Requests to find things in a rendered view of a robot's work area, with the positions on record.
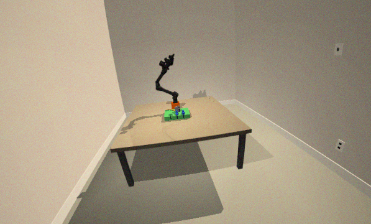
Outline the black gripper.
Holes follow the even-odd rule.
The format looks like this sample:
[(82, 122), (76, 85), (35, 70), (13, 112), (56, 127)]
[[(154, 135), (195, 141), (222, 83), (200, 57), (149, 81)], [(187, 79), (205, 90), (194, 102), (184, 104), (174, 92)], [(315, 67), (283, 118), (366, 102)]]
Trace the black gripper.
[(173, 57), (174, 57), (174, 54), (169, 55), (169, 61), (167, 61), (168, 64), (173, 65), (173, 59), (174, 59)]

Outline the green flat panel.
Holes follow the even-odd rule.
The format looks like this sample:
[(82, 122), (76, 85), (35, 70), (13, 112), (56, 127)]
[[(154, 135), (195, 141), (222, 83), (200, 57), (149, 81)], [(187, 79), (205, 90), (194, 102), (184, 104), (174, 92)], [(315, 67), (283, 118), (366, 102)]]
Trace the green flat panel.
[(176, 120), (176, 119), (186, 119), (190, 118), (190, 112), (188, 108), (180, 108), (180, 112), (173, 111), (173, 110), (165, 110), (164, 120)]

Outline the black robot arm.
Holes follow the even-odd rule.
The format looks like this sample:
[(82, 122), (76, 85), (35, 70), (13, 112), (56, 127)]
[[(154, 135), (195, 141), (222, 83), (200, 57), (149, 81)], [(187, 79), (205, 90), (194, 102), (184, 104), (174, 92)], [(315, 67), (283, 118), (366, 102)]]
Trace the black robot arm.
[[(170, 64), (167, 63), (167, 61), (169, 61), (169, 59), (167, 59), (166, 57), (164, 58), (165, 62), (163, 62), (162, 60), (160, 61), (159, 65), (162, 67), (162, 72), (160, 74), (160, 76), (158, 77), (157, 81), (155, 82), (156, 83), (156, 89), (158, 91), (163, 91), (165, 93), (168, 93), (170, 95), (172, 95), (173, 97), (173, 103), (178, 103), (177, 101), (177, 97), (178, 97), (178, 93), (177, 92), (172, 92), (172, 91), (169, 91), (169, 90), (166, 90), (164, 88), (162, 88), (159, 84), (159, 81), (162, 79), (162, 77), (164, 76), (164, 74), (167, 72), (167, 70), (169, 70), (169, 66)], [(166, 63), (166, 64), (165, 64)]]

